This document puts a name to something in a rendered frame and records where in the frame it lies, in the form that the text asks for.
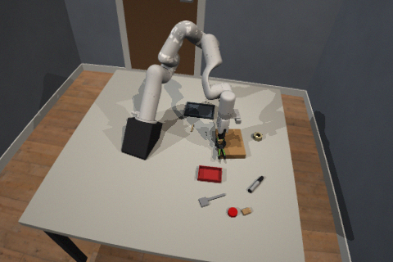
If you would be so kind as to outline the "red button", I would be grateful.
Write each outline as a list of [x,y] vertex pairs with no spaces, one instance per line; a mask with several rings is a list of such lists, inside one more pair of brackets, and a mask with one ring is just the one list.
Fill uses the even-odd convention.
[[237,216],[237,209],[234,207],[231,207],[228,209],[228,215],[232,218]]

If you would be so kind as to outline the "brown wooden board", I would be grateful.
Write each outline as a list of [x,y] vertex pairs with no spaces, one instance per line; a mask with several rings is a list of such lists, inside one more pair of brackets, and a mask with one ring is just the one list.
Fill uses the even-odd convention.
[[[215,136],[218,138],[218,129],[215,130]],[[240,129],[228,129],[228,133],[225,134],[226,146],[224,151],[226,159],[239,159],[246,158],[246,151],[242,140],[242,133]],[[222,145],[223,143],[219,143]]]

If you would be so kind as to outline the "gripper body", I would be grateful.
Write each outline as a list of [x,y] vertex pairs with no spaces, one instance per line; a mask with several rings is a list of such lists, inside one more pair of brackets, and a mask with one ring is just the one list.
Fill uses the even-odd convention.
[[226,129],[226,132],[228,133],[228,129],[229,129],[229,123],[230,123],[230,119],[222,119],[219,116],[217,117],[217,128],[218,128],[218,132],[219,134],[222,134],[224,129]]

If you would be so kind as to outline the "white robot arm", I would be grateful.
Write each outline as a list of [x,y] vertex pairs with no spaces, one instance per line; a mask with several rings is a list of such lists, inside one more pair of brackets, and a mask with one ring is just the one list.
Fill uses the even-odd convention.
[[181,48],[185,38],[203,51],[206,68],[202,74],[201,83],[206,98],[208,100],[220,98],[218,116],[225,120],[235,119],[236,124],[241,124],[242,120],[238,109],[233,109],[236,96],[230,84],[210,85],[209,83],[210,72],[222,64],[219,41],[213,34],[205,34],[193,22],[187,20],[177,23],[170,32],[158,54],[158,60],[161,65],[151,65],[147,69],[140,110],[131,111],[131,114],[136,115],[136,120],[150,124],[157,123],[155,118],[162,84],[168,83],[176,71],[180,62],[178,50]]

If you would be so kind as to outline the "red open tray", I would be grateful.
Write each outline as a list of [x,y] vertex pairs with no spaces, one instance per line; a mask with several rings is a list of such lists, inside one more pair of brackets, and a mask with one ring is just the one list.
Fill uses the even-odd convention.
[[222,168],[199,165],[197,181],[221,183]]

